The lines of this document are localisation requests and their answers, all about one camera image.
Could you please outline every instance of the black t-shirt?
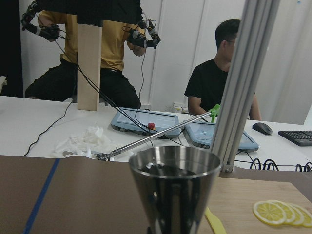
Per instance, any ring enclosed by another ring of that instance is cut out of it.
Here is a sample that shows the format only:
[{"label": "black t-shirt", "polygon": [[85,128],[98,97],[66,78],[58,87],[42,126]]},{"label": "black t-shirt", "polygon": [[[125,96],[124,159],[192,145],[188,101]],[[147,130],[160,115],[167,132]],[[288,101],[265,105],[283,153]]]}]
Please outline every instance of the black t-shirt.
[{"label": "black t-shirt", "polygon": [[208,111],[221,104],[227,76],[214,59],[204,62],[193,70],[184,95],[201,98],[200,107]]}]

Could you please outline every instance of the white wall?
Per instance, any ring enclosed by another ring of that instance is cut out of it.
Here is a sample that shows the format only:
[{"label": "white wall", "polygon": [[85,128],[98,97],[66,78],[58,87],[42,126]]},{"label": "white wall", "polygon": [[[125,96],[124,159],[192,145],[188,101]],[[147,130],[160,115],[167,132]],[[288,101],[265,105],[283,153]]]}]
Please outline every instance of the white wall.
[{"label": "white wall", "polygon": [[[19,0],[21,14],[32,0]],[[161,42],[148,48],[143,64],[142,103],[171,111],[173,102],[187,103],[184,91],[195,66],[216,54],[215,28],[240,18],[244,0],[141,0],[148,18],[156,19]],[[256,93],[264,120],[303,123],[312,103],[311,0],[281,0]],[[59,64],[60,49],[29,32],[21,33],[24,88],[49,67]],[[139,93],[142,57],[125,51],[124,75]],[[295,117],[290,115],[295,106]]]},{"label": "white wall", "polygon": [[312,126],[312,105],[310,107],[306,120],[304,121],[304,125]]}]

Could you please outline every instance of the black hair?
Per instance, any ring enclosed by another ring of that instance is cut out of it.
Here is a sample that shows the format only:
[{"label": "black hair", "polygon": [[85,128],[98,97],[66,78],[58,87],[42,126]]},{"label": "black hair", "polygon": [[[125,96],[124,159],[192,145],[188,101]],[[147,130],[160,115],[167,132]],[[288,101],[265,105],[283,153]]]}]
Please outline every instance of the black hair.
[{"label": "black hair", "polygon": [[228,19],[215,30],[215,43],[217,49],[223,40],[231,41],[237,37],[240,19]]}]

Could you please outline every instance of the yellow t-shirt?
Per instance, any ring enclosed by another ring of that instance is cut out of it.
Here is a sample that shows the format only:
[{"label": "yellow t-shirt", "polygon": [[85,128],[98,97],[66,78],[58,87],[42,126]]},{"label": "yellow t-shirt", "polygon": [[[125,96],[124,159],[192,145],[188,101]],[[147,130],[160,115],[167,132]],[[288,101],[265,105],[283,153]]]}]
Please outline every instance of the yellow t-shirt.
[{"label": "yellow t-shirt", "polygon": [[[40,15],[48,17],[55,24],[65,24],[67,39],[63,58],[77,63],[77,16],[51,11],[41,11]],[[123,50],[129,36],[129,27],[144,33],[137,25],[103,20],[101,68],[123,70]],[[132,44],[128,43],[128,47],[132,50]]]}]

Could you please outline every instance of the white table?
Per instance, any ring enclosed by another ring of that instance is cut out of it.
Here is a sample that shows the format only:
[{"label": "white table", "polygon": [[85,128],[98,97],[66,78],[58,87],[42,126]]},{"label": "white table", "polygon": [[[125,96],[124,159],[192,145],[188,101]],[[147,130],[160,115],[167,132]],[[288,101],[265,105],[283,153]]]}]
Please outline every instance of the white table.
[{"label": "white table", "polygon": [[[29,145],[37,140],[38,135],[63,116],[68,104],[68,102],[0,96],[0,155],[24,155]],[[84,132],[90,126],[103,128],[106,136],[121,146],[143,138],[135,133],[114,130],[110,126],[110,122],[115,113],[116,110],[113,107],[106,107],[104,103],[99,104],[96,112],[78,110],[77,104],[72,103],[66,116],[40,137],[39,142],[32,147],[27,156],[51,157],[51,152],[55,149],[56,144],[66,140],[72,134]],[[180,122],[192,117],[188,114],[175,114],[178,115]],[[261,163],[272,159],[277,165],[301,164],[303,166],[312,161],[312,147],[299,147],[277,134],[278,131],[311,130],[311,127],[264,122],[273,130],[271,136],[266,136],[252,129],[252,125],[256,122],[247,120],[244,130],[260,145],[259,150],[249,153],[250,157],[246,153],[238,154],[236,160],[248,163],[236,161],[234,163],[236,166],[249,168],[255,158],[258,158]],[[183,134],[179,139],[174,140],[185,146],[191,146]],[[152,142],[154,146],[178,145],[167,139],[155,139]],[[131,151],[135,153],[151,147],[151,143],[148,142]],[[114,160],[127,161],[128,158],[129,155],[123,153],[117,155]],[[295,167],[279,167],[279,169],[294,171]]]}]

